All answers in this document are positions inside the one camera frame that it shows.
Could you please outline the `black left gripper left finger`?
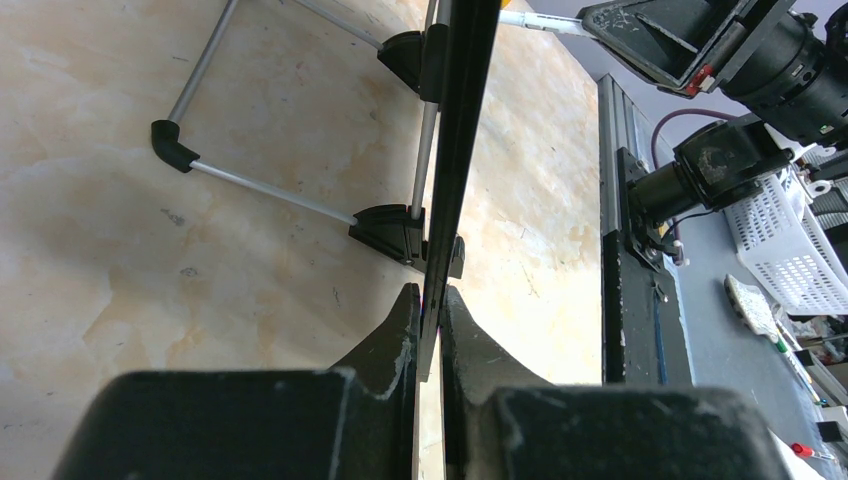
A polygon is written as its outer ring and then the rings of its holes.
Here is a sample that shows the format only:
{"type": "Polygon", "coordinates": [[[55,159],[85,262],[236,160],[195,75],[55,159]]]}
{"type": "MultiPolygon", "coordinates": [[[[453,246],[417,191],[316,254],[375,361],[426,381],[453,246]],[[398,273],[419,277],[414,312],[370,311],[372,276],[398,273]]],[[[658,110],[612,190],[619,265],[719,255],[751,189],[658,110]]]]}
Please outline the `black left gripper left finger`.
{"type": "Polygon", "coordinates": [[[420,293],[318,370],[137,371],[93,399],[57,479],[412,479],[420,293]]]}

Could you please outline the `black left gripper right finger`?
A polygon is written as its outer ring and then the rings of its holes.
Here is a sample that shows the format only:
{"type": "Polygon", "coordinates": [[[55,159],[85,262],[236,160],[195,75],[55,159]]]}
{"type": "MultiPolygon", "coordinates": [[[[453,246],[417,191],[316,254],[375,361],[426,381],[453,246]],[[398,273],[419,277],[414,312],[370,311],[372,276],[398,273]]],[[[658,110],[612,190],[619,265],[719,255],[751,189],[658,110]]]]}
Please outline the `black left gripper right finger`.
{"type": "Polygon", "coordinates": [[[555,385],[474,321],[440,312],[450,479],[787,479],[757,409],[720,388],[555,385]]]}

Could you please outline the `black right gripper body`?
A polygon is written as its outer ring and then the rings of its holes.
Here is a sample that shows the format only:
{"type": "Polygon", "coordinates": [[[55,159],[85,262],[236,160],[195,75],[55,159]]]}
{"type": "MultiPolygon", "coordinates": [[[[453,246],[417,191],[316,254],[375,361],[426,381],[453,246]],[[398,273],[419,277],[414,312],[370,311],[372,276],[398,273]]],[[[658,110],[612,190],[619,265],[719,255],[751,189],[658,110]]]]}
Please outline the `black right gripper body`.
{"type": "Polygon", "coordinates": [[[802,145],[847,144],[847,8],[815,36],[788,1],[685,1],[684,96],[720,90],[802,145]]]}

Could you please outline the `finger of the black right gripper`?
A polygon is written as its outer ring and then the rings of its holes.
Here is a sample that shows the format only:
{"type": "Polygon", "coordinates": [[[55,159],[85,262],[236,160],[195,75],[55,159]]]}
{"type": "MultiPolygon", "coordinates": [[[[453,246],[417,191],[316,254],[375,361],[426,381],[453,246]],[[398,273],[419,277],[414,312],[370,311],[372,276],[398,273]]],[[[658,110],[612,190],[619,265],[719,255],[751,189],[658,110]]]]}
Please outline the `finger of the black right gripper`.
{"type": "Polygon", "coordinates": [[[610,1],[582,8],[584,29],[644,79],[688,86],[745,1],[610,1]]]}

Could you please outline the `blue capped whiteboard marker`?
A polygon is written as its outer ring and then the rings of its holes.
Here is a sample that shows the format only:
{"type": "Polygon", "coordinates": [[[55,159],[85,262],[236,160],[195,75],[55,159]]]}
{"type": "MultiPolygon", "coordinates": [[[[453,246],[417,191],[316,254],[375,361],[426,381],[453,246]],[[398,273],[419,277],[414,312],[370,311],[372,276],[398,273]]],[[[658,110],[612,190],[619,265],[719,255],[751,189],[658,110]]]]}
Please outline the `blue capped whiteboard marker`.
{"type": "Polygon", "coordinates": [[[559,35],[580,36],[591,39],[595,38],[593,34],[583,27],[582,22],[575,18],[539,14],[535,12],[502,10],[499,15],[499,22],[505,25],[521,27],[529,30],[544,31],[559,35]]]}

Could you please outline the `small whiteboard black frame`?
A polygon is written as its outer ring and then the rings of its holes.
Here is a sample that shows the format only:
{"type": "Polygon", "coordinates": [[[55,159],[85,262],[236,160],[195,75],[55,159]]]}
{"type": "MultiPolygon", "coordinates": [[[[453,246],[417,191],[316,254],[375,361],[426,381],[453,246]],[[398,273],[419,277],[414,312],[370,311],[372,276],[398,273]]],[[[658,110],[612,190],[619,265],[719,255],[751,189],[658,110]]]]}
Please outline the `small whiteboard black frame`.
{"type": "Polygon", "coordinates": [[[464,267],[458,233],[484,90],[501,12],[495,1],[432,1],[421,31],[407,31],[374,47],[380,62],[424,105],[412,201],[346,214],[265,182],[204,162],[181,143],[180,123],[236,10],[227,2],[167,117],[152,122],[155,155],[176,171],[199,171],[332,218],[351,238],[420,271],[407,284],[400,308],[337,363],[369,389],[408,377],[426,378],[445,316],[448,282],[464,267]]]}

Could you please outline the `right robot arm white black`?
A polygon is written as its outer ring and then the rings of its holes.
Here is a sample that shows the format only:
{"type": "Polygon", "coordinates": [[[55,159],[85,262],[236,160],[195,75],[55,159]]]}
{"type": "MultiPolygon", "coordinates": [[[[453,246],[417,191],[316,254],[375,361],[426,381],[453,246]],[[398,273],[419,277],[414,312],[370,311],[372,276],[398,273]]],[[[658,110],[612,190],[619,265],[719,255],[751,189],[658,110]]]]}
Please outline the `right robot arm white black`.
{"type": "Polygon", "coordinates": [[[818,38],[788,1],[611,1],[583,8],[583,27],[660,91],[721,91],[747,109],[703,127],[673,161],[634,180],[628,199],[660,224],[697,205],[720,210],[757,194],[789,164],[775,135],[803,146],[847,143],[847,11],[818,38]]]}

